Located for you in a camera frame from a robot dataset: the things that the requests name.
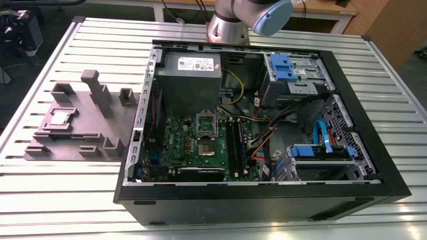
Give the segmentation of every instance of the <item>orange wire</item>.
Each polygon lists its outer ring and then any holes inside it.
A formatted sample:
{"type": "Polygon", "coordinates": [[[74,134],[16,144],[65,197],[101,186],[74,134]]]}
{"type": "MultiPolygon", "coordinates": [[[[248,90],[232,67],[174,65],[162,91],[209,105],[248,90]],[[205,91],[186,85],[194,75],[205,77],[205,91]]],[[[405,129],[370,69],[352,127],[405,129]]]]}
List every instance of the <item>orange wire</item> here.
{"type": "Polygon", "coordinates": [[[268,139],[272,137],[272,135],[273,135],[273,133],[270,133],[270,134],[268,135],[268,137],[265,138],[265,140],[264,140],[264,141],[261,142],[261,144],[257,146],[254,152],[253,152],[252,155],[250,155],[250,159],[253,159],[256,153],[258,152],[258,150],[261,149],[262,145],[265,144],[265,142],[268,141],[268,139]]]}

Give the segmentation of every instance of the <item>aluminum workbench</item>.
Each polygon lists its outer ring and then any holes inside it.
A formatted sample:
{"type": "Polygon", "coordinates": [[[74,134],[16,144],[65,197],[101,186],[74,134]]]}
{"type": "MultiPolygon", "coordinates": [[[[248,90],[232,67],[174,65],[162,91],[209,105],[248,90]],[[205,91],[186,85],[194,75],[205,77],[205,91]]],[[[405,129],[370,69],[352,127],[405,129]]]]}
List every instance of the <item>aluminum workbench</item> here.
{"type": "Polygon", "coordinates": [[[427,112],[374,45],[358,36],[249,33],[252,45],[328,50],[341,69],[412,196],[337,221],[141,226],[113,204],[118,162],[26,161],[24,149],[65,82],[77,91],[84,69],[110,92],[141,91],[153,39],[205,41],[204,25],[86,18],[73,22],[0,137],[0,238],[413,239],[427,237],[427,112]]]}

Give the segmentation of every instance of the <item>floor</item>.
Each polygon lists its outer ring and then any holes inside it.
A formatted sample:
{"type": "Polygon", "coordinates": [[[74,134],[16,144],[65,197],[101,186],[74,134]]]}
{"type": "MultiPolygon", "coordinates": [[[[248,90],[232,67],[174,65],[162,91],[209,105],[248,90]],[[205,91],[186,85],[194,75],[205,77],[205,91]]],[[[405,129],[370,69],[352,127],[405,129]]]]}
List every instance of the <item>floor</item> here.
{"type": "MultiPolygon", "coordinates": [[[[149,7],[101,5],[100,9],[98,4],[85,3],[68,7],[64,11],[58,11],[56,8],[44,8],[41,12],[44,25],[40,27],[42,44],[37,51],[38,65],[30,67],[21,59],[16,59],[6,52],[1,51],[0,54],[0,65],[13,79],[10,85],[0,84],[0,132],[10,120],[74,16],[140,21],[154,20],[153,11],[149,7]]],[[[177,12],[177,15],[184,20],[189,20],[192,24],[204,24],[205,22],[202,14],[196,10],[177,12]]],[[[173,22],[172,17],[166,14],[164,18],[166,22],[173,22]]],[[[427,59],[419,59],[413,54],[397,70],[397,73],[424,108],[427,108],[427,59]]]]}

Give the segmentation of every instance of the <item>red wire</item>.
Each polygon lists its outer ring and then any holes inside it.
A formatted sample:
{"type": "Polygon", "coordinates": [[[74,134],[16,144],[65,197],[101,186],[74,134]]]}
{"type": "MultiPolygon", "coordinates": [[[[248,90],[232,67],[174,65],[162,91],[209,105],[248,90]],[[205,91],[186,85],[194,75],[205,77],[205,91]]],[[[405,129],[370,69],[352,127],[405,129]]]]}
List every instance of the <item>red wire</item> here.
{"type": "Polygon", "coordinates": [[[337,142],[334,140],[334,137],[333,137],[332,132],[330,132],[329,129],[326,129],[326,135],[328,135],[328,138],[330,139],[332,145],[337,145],[337,142]]]}
{"type": "Polygon", "coordinates": [[[156,111],[154,111],[154,91],[150,91],[150,117],[152,117],[152,125],[150,125],[150,129],[149,132],[146,134],[146,137],[144,139],[144,141],[141,142],[142,144],[146,142],[149,135],[153,132],[154,129],[154,125],[156,125],[156,111]]]}

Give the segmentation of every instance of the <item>yellow wire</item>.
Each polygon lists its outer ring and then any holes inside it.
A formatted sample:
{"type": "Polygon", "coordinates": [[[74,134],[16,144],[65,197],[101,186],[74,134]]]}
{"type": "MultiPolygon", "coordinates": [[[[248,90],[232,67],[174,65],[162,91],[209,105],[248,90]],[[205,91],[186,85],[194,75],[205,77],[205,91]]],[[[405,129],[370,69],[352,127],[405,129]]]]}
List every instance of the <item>yellow wire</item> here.
{"type": "Polygon", "coordinates": [[[273,132],[270,132],[270,134],[268,135],[268,137],[265,138],[265,140],[261,142],[261,144],[257,146],[254,152],[252,153],[250,155],[250,159],[253,159],[254,157],[254,154],[258,152],[258,150],[261,149],[262,145],[265,144],[266,140],[272,137],[273,135],[273,132]]]}
{"type": "Polygon", "coordinates": [[[238,102],[238,100],[242,98],[242,93],[245,92],[245,88],[244,88],[245,86],[244,86],[242,81],[240,80],[240,78],[236,76],[236,74],[233,74],[233,73],[232,73],[229,70],[226,70],[226,69],[221,69],[221,70],[225,71],[226,73],[229,73],[229,74],[234,77],[234,79],[237,79],[238,84],[240,84],[240,88],[241,88],[240,96],[238,96],[238,98],[237,98],[236,100],[233,100],[232,102],[228,102],[228,103],[218,104],[218,106],[224,107],[224,106],[232,105],[232,104],[234,104],[236,102],[238,102]]]}

